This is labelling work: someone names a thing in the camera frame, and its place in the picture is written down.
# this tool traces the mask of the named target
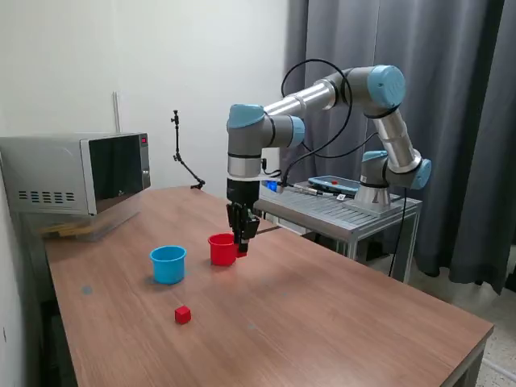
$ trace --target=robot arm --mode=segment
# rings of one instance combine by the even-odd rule
[[[405,97],[405,78],[394,66],[372,66],[344,71],[352,89],[353,104],[360,105],[374,122],[385,150],[366,152],[360,182],[363,187],[422,188],[430,176],[430,161],[412,147],[398,106]],[[261,170],[263,148],[299,145],[305,135],[301,120],[308,112],[347,104],[342,76],[331,74],[313,86],[268,106],[233,105],[227,121],[227,205],[230,225],[240,252],[246,252],[259,219],[252,206],[259,198],[260,182],[253,181]]]

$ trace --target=blue cup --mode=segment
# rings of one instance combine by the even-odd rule
[[[154,264],[154,281],[173,285],[185,278],[186,250],[181,246],[162,246],[150,254]]]

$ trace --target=white wall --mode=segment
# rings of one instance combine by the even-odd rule
[[[114,131],[111,3],[0,3],[0,94],[9,132]]]
[[[0,135],[6,123],[0,105]],[[0,386],[37,385],[39,320],[0,173]]]
[[[288,0],[124,0],[116,5],[124,131],[149,133],[152,187],[193,184],[226,196],[229,108],[281,98]],[[272,169],[277,164],[269,163]]]

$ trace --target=red cup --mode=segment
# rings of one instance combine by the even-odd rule
[[[211,263],[218,266],[231,266],[236,261],[238,245],[233,242],[233,234],[215,234],[208,238]]]

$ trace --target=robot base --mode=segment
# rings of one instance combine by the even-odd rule
[[[353,200],[343,203],[350,210],[376,218],[384,218],[398,211],[403,203],[392,203],[387,188],[374,188],[361,185]]]

